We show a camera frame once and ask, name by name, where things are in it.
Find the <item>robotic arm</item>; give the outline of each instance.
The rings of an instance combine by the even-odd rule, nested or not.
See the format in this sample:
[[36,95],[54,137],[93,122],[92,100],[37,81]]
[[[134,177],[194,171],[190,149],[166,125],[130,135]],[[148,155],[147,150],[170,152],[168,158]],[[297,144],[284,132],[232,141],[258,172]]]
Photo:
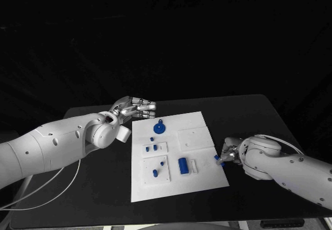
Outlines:
[[0,144],[0,189],[24,177],[63,168],[131,131],[121,125],[131,116],[154,118],[156,102],[122,97],[109,111],[76,116],[39,126]]
[[216,164],[225,161],[242,165],[245,174],[254,179],[274,180],[290,192],[332,209],[330,164],[303,154],[283,153],[280,144],[264,135],[245,140],[225,138]]

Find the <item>blue object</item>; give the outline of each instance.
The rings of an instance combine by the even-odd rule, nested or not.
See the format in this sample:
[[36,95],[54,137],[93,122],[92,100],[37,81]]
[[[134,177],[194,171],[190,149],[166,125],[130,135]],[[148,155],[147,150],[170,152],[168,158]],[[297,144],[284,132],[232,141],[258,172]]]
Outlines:
[[[215,155],[215,159],[219,160],[218,155]],[[225,166],[225,162],[222,162],[219,165],[223,167]]]
[[166,130],[164,124],[161,119],[158,120],[157,124],[153,126],[153,131],[156,134],[161,134]]
[[186,164],[186,158],[184,157],[179,158],[179,168],[180,168],[180,174],[187,174],[189,173],[187,164]]
[[157,170],[153,169],[153,176],[157,177]]

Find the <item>black table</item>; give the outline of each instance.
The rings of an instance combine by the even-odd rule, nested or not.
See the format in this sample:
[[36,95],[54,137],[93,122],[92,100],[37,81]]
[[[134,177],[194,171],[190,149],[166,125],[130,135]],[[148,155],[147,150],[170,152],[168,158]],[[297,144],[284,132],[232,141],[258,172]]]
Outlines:
[[[72,108],[65,118],[98,113],[111,105]],[[202,111],[220,153],[225,137],[267,134],[297,147],[296,139],[262,95],[245,95],[157,102],[157,116]],[[20,203],[33,207],[50,200],[66,187],[76,171],[70,164],[52,183]],[[229,187],[130,202],[131,138],[114,141],[92,152],[80,163],[76,180],[62,196],[43,207],[15,212],[11,228],[56,228],[167,222],[233,221],[330,217],[332,211],[283,189],[274,181],[257,181],[232,162],[223,167]],[[33,176],[27,192],[54,172]]]

